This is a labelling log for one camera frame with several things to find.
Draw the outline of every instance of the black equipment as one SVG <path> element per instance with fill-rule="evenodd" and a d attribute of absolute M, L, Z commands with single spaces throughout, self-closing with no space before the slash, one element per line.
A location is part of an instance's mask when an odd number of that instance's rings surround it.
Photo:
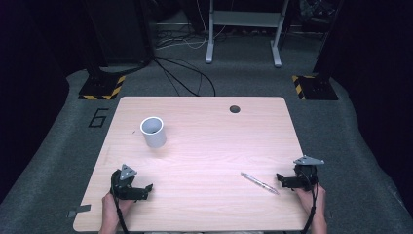
<path fill-rule="evenodd" d="M 294 167 L 294 172 L 297 176 L 284 177 L 277 174 L 277 180 L 282 183 L 282 187 L 288 187 L 291 189 L 303 188 L 305 191 L 311 191 L 313 195 L 313 206 L 311 208 L 309 219 L 307 220 L 304 229 L 301 231 L 301 233 L 304 234 L 307 233 L 307 230 L 313 221 L 314 214 L 316 213 L 316 199 L 318 194 L 317 183 L 319 182 L 319 179 L 317 178 L 316 165 L 322 165 L 324 164 L 324 161 L 304 155 L 303 157 L 295 160 L 294 163 L 296 164 Z"/>
<path fill-rule="evenodd" d="M 124 233 L 129 233 L 129 231 L 125 225 L 122 211 L 119 208 L 119 199 L 135 200 L 135 202 L 137 200 L 146 200 L 148 198 L 148 193 L 152 191 L 153 187 L 153 184 L 150 184 L 145 188 L 133 188 L 131 183 L 133 182 L 134 175 L 136 174 L 137 172 L 134 169 L 124 164 L 122 165 L 122 170 L 116 170 L 111 177 L 110 193 L 113 195 L 119 222 L 121 223 Z"/>
<path fill-rule="evenodd" d="M 304 188 L 310 191 L 319 182 L 316 165 L 324 164 L 324 161 L 305 156 L 294 161 L 296 164 L 294 172 L 296 177 L 284 177 L 277 174 L 277 180 L 282 183 L 282 187 Z"/>

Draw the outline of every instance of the metal bracket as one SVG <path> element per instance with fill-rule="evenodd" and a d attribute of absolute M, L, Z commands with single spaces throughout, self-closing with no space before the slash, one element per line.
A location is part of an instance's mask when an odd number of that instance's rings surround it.
<path fill-rule="evenodd" d="M 322 165 L 324 164 L 324 160 L 315 159 L 304 155 L 303 157 L 294 160 L 294 163 L 297 165 Z"/>
<path fill-rule="evenodd" d="M 132 169 L 132 168 L 128 167 L 126 164 L 124 164 L 124 165 L 122 165 L 120 180 L 125 180 L 129 177 L 132 177 L 132 176 L 136 175 L 136 174 L 137 174 L 137 172 L 134 169 Z"/>

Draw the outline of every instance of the human arm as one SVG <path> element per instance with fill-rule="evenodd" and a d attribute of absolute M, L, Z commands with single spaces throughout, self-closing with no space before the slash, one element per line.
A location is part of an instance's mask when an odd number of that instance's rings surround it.
<path fill-rule="evenodd" d="M 126 216 L 134 200 L 119 200 L 119 209 Z M 102 225 L 99 234 L 114 234 L 119 224 L 113 195 L 108 193 L 102 198 Z"/>
<path fill-rule="evenodd" d="M 314 188 L 315 193 L 317 193 L 316 200 L 316 213 L 313 217 L 313 222 L 311 224 L 312 234 L 325 234 L 327 233 L 327 224 L 324 218 L 324 208 L 325 208 L 325 189 L 321 185 L 317 184 Z M 305 191 L 304 189 L 295 189 L 298 197 L 300 198 L 301 205 L 308 215 L 310 215 L 311 208 L 313 206 L 313 194 L 311 191 Z"/>

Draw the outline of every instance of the white cup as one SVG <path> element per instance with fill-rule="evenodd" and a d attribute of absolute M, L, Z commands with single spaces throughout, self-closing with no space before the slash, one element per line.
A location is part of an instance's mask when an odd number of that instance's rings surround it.
<path fill-rule="evenodd" d="M 159 148 L 167 142 L 164 122 L 159 117 L 149 117 L 142 121 L 140 130 L 145 137 L 146 144 L 151 148 Z"/>

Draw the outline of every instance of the wooden table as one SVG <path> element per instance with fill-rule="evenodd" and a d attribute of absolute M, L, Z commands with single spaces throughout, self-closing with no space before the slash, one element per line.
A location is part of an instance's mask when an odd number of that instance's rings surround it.
<path fill-rule="evenodd" d="M 236 105 L 241 111 L 232 113 Z M 140 122 L 164 120 L 167 143 L 149 148 Z M 97 159 L 76 231 L 96 231 L 101 198 L 122 164 L 137 171 L 133 187 L 153 183 L 126 217 L 130 231 L 300 230 L 307 221 L 298 197 L 276 173 L 295 176 L 303 156 L 281 97 L 123 97 Z M 276 187 L 275 195 L 240 175 Z"/>

